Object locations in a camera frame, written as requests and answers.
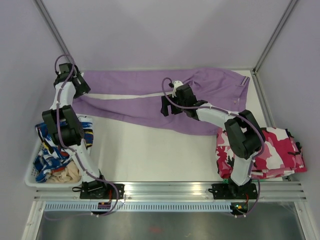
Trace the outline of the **purple trousers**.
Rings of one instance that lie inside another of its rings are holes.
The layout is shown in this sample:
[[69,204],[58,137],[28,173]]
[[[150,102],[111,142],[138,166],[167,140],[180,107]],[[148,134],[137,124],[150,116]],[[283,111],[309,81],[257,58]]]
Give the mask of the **purple trousers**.
[[197,99],[229,111],[246,108],[250,78],[228,69],[193,68],[148,71],[85,71],[89,94],[73,101],[77,114],[103,117],[145,127],[173,130],[194,136],[213,136],[218,127],[197,121],[184,112],[161,114],[164,78],[188,84]]

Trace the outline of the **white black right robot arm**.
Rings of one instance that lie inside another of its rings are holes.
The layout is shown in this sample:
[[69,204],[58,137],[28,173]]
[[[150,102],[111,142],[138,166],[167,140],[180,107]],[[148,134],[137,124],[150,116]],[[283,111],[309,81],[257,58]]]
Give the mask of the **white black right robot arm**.
[[233,112],[218,108],[205,100],[198,100],[189,84],[172,81],[166,77],[172,88],[171,94],[163,91],[161,113],[167,117],[184,112],[189,118],[218,126],[226,131],[229,146],[234,153],[233,170],[228,180],[228,193],[240,198],[252,182],[251,171],[254,160],[264,151],[265,137],[249,110]]

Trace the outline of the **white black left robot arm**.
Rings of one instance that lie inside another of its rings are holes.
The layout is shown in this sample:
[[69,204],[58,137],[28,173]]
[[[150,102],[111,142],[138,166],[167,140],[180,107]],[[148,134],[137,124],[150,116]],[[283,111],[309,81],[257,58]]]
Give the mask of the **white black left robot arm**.
[[112,196],[104,176],[90,158],[85,144],[85,131],[72,105],[74,99],[87,94],[91,88],[77,66],[62,63],[55,72],[55,97],[49,110],[42,113],[54,144],[63,147],[75,162],[81,174],[81,199],[105,199]]

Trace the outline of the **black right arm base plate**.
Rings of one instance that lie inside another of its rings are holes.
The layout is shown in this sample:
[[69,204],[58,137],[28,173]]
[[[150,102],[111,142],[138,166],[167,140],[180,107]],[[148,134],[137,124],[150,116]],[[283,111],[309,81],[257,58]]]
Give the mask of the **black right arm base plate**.
[[233,183],[214,183],[208,192],[215,200],[256,200],[258,190],[254,183],[238,186]]

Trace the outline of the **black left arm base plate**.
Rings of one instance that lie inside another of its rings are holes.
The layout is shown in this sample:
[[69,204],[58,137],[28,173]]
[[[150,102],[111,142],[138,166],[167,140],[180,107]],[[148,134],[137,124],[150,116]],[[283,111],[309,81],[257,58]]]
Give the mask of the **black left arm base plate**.
[[84,188],[80,191],[80,199],[86,200],[116,200],[117,193],[116,190],[110,185],[107,184],[106,187],[100,186],[97,189],[92,187]]

